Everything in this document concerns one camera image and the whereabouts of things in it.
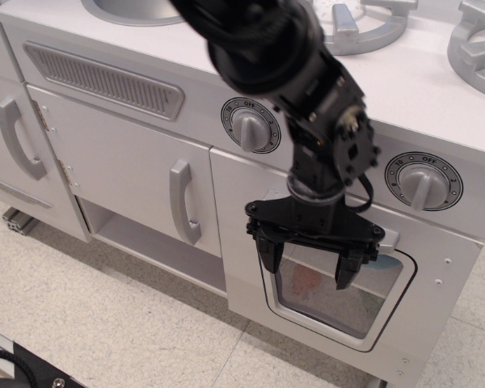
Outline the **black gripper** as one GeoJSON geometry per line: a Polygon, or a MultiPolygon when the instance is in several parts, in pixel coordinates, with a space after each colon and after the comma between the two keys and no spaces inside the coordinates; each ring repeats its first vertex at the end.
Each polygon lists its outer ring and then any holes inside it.
{"type": "Polygon", "coordinates": [[[255,200],[245,206],[247,233],[256,243],[265,269],[277,273],[286,243],[339,254],[337,290],[347,289],[362,264],[375,260],[386,236],[380,226],[354,213],[343,200],[333,205],[307,205],[291,196],[255,200]]]}

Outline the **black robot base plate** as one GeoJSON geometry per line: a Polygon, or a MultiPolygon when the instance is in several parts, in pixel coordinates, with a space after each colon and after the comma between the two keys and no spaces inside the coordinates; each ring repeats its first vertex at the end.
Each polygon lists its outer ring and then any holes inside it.
{"type": "Polygon", "coordinates": [[[0,377],[0,387],[84,387],[81,382],[46,361],[44,365],[38,364],[33,368],[21,356],[2,349],[0,360],[15,367],[14,377],[0,377]]]}

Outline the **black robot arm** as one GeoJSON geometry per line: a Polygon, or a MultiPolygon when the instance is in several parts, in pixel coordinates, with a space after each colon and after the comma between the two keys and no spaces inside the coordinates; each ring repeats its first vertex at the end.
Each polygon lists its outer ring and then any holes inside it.
{"type": "Polygon", "coordinates": [[[335,282],[346,289],[377,258],[385,232],[348,206],[354,181],[368,194],[366,171],[380,150],[364,94],[328,51],[304,1],[177,1],[175,9],[207,40],[211,62],[235,91],[268,100],[285,114],[293,141],[289,195],[246,205],[247,232],[261,263],[276,273],[286,243],[336,253],[335,282]]]}

